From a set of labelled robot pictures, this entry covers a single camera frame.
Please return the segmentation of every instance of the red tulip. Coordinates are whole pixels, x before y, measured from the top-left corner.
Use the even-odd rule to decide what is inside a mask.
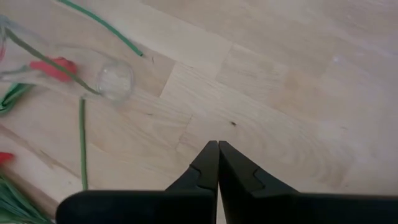
[[[69,72],[72,72],[73,74],[77,73],[77,66],[72,61],[69,61],[63,57],[58,57],[51,60],[66,68]],[[40,70],[47,75],[56,78],[57,80],[60,80],[61,82],[68,82],[71,80],[71,78],[65,72],[61,72],[52,65],[49,65],[43,61],[30,62],[29,67],[32,69]]]
[[[14,158],[14,155],[8,152],[0,152],[0,165],[3,164],[4,161],[8,161]]]

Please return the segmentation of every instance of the black plastic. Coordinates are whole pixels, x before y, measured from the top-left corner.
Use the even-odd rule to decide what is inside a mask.
[[[398,223],[398,197],[301,194],[225,141],[210,141],[166,190],[81,192],[60,204],[56,221],[215,223],[218,184],[228,224]]]

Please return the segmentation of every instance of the red flower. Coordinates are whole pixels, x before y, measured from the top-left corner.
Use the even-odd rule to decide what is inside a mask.
[[[10,159],[14,158],[14,155],[8,152],[0,152],[0,165],[4,162],[4,161],[8,161]]]
[[[69,72],[72,72],[73,74],[77,73],[77,66],[72,61],[69,61],[63,57],[58,57],[51,60],[66,68]],[[30,62],[29,67],[32,69],[40,70],[47,75],[56,78],[57,80],[60,80],[61,82],[68,82],[71,80],[71,78],[65,72],[61,72],[52,65],[49,65],[43,61]]]

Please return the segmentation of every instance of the wooden floor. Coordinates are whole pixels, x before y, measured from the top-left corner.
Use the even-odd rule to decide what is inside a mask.
[[[92,189],[164,189],[215,139],[299,191],[398,194],[396,1],[74,2],[145,57],[51,0],[0,13],[132,65],[130,100],[87,105]],[[81,189],[76,97],[35,88],[0,121],[12,173],[53,207]]]

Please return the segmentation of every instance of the green stem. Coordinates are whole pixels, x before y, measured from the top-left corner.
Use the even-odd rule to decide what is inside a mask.
[[[87,16],[90,16],[92,19],[94,19],[95,21],[99,22],[102,26],[105,26],[109,31],[111,31],[114,35],[116,35],[117,37],[119,37],[119,39],[121,39],[131,50],[133,50],[136,54],[138,54],[139,56],[143,56],[144,54],[134,45],[131,43],[131,41],[129,39],[127,39],[125,36],[123,36],[118,30],[116,30],[113,26],[111,26],[110,24],[108,24],[106,21],[104,21],[103,19],[101,19],[100,17],[98,17],[96,14],[90,12],[87,9],[82,8],[79,5],[76,5],[73,2],[70,2],[69,0],[59,0],[60,2],[64,3],[65,5],[76,9],[77,11],[80,11],[84,14],[86,14]]]
[[[18,46],[22,47],[23,49],[25,49],[26,51],[28,51],[28,53],[30,53],[31,55],[41,59],[42,61],[44,61],[45,63],[52,65],[53,67],[55,67],[57,70],[60,70],[63,73],[66,73],[71,79],[73,79],[73,81],[77,82],[79,85],[81,85],[84,89],[86,89],[87,91],[99,95],[100,93],[97,92],[96,90],[90,88],[81,78],[77,77],[75,74],[73,74],[72,72],[70,72],[69,70],[67,70],[66,68],[64,68],[63,66],[53,62],[52,60],[50,60],[49,58],[47,58],[46,56],[44,56],[43,54],[41,54],[39,51],[37,51],[36,49],[34,49],[33,47],[31,47],[29,44],[25,43],[23,40],[21,40],[20,38],[18,38],[17,35],[15,35],[10,29],[6,28],[6,35],[14,42],[16,43]]]
[[[79,132],[80,132],[80,161],[81,161],[81,184],[83,190],[88,189],[87,180],[87,152],[86,152],[86,130],[85,130],[85,99],[79,99]]]

